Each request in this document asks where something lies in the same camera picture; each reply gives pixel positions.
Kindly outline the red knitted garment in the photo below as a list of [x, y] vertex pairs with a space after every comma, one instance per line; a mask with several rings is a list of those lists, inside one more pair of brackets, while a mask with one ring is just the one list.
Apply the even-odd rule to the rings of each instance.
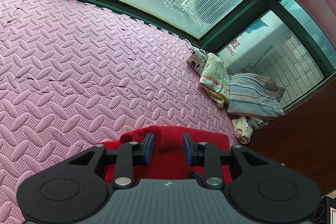
[[182, 135], [185, 133], [190, 134], [195, 142], [207, 141], [216, 145], [218, 149], [230, 150], [227, 135], [182, 126], [150, 126], [137, 129], [123, 134], [118, 140], [105, 141], [103, 145], [107, 150], [117, 149], [123, 143], [143, 141], [146, 134], [150, 132], [154, 134], [154, 151], [151, 162], [147, 166], [134, 167], [135, 180], [141, 178], [177, 180], [188, 178], [191, 172], [202, 174], [202, 167], [187, 165], [182, 146]]

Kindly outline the cream small garment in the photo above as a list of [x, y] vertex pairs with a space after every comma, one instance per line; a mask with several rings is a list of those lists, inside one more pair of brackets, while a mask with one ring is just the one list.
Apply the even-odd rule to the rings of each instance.
[[234, 134], [242, 144], [250, 142], [254, 131], [259, 130], [267, 125], [266, 121], [255, 117], [240, 116], [232, 120]]

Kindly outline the floral folded cloth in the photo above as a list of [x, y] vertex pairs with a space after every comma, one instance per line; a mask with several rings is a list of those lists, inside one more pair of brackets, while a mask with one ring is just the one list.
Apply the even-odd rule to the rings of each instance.
[[208, 96], [222, 109], [230, 102], [230, 77], [221, 59], [209, 53], [199, 80]]

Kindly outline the striped folded cloth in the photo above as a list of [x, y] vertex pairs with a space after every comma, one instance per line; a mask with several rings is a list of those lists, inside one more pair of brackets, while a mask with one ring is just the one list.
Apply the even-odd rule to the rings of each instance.
[[280, 101], [285, 88], [256, 73], [239, 73], [230, 79], [228, 113], [273, 120], [284, 115]]

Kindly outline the white patterned small cloth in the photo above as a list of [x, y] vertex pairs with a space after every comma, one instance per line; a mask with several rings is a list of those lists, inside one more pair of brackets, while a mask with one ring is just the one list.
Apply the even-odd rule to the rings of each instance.
[[191, 55], [187, 58], [189, 64], [193, 67], [193, 69], [199, 74], [202, 74], [202, 71], [206, 65], [209, 53], [204, 49], [200, 49], [194, 47], [191, 50]]

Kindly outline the pink foam puzzle mat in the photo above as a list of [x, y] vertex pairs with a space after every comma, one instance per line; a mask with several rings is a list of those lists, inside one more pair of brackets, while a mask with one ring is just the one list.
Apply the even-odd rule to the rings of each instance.
[[101, 141], [152, 125], [237, 139], [199, 85], [191, 44], [74, 0], [1, 0], [1, 223], [18, 186]]

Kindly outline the brown wooden furniture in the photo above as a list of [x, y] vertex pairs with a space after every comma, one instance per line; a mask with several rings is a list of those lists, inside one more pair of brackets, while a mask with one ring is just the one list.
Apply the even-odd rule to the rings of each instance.
[[335, 79], [251, 137], [248, 148], [335, 190]]

